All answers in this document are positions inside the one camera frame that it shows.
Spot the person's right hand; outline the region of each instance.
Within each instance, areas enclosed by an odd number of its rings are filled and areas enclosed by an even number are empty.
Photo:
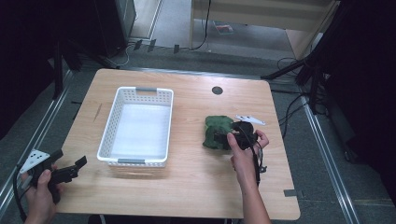
[[[255,150],[256,154],[260,147],[266,147],[269,144],[269,140],[265,133],[260,130],[256,131],[257,135],[260,137],[259,144],[255,144],[253,149]],[[256,183],[256,172],[254,170],[254,163],[253,163],[253,153],[249,150],[242,150],[233,134],[227,134],[227,140],[230,144],[231,150],[233,151],[233,156],[231,157],[231,164],[236,171],[236,177],[238,179],[239,185],[241,189],[245,189],[247,186],[257,186]]]

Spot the wooden table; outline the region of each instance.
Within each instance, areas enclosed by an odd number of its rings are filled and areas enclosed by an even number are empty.
[[[208,0],[191,0],[190,47],[194,19],[206,20]],[[281,28],[286,30],[296,59],[332,20],[339,1],[334,0],[212,0],[210,21]]]
[[[168,162],[164,168],[115,169],[96,153],[120,86],[174,91]],[[223,94],[212,93],[220,86]],[[92,81],[58,160],[59,167],[86,155],[79,177],[64,184],[60,213],[165,217],[240,218],[242,197],[230,164],[231,151],[203,147],[205,118],[250,115],[263,119],[270,145],[264,150],[267,172],[260,192],[272,219],[297,219],[300,210],[267,82],[228,77],[99,70]]]

